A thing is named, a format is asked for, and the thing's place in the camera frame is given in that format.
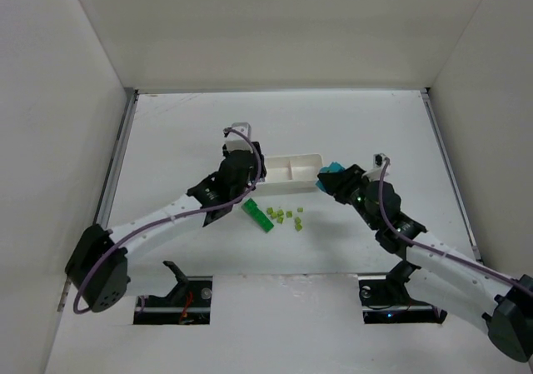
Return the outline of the teal lego brick stack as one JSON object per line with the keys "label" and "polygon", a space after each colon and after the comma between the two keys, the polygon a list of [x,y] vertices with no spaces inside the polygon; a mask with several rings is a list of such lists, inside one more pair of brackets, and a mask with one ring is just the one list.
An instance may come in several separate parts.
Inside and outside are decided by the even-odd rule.
{"label": "teal lego brick stack", "polygon": [[[324,174],[324,173],[337,173],[337,172],[342,172],[344,171],[345,168],[339,163],[339,162],[332,162],[330,163],[328,166],[324,166],[322,167],[319,172],[317,173],[317,176],[320,176],[321,174]],[[316,181],[316,186],[322,191],[322,192],[325,192],[326,189],[321,181],[320,178],[317,178],[317,181]]]}

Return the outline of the green lego brick stack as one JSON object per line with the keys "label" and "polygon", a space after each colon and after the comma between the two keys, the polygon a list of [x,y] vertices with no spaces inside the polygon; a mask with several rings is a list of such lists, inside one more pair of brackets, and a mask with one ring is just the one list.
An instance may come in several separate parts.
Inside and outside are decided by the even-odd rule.
{"label": "green lego brick stack", "polygon": [[274,224],[271,219],[262,212],[256,202],[249,198],[242,204],[242,210],[265,232],[268,233]]}

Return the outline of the white three-compartment tray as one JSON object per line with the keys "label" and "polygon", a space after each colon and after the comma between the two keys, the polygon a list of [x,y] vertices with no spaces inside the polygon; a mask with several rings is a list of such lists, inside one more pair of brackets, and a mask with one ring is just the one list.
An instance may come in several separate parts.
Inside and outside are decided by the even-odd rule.
{"label": "white three-compartment tray", "polygon": [[262,195],[314,192],[317,174],[323,167],[317,153],[265,157],[266,176],[257,184]]}

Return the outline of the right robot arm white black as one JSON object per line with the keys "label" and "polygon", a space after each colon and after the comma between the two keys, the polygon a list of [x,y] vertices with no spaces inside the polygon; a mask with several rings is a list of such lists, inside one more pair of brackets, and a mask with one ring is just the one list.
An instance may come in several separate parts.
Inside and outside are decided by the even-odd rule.
{"label": "right robot arm white black", "polygon": [[516,362],[532,357],[532,278],[490,269],[432,235],[401,210],[386,182],[390,160],[367,172],[337,163],[322,168],[317,186],[355,209],[380,246],[400,258],[386,275],[391,293],[438,307],[469,322]]}

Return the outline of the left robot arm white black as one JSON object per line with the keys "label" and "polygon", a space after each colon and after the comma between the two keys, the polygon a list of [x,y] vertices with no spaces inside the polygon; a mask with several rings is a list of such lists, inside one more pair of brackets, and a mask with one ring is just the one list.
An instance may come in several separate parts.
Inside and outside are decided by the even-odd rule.
{"label": "left robot arm white black", "polygon": [[98,223],[87,227],[65,266],[77,289],[73,311],[78,315],[106,311],[127,294],[131,263],[232,212],[267,174],[260,143],[246,140],[245,144],[247,150],[226,149],[217,171],[166,207],[114,228]]}

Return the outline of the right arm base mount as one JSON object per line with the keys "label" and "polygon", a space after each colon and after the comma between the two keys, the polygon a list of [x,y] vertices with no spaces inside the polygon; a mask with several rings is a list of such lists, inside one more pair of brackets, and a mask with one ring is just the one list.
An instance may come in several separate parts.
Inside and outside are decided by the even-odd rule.
{"label": "right arm base mount", "polygon": [[363,321],[371,324],[442,324],[448,313],[439,307],[413,299],[406,284],[416,267],[399,262],[388,273],[358,277]]}

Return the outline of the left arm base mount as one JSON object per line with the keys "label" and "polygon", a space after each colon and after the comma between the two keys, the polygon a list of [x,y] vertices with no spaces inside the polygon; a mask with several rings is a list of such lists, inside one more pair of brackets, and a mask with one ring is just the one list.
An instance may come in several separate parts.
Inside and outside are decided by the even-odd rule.
{"label": "left arm base mount", "polygon": [[173,288],[167,295],[139,296],[133,325],[197,326],[211,320],[213,277],[188,277],[171,261],[164,261],[174,276]]}

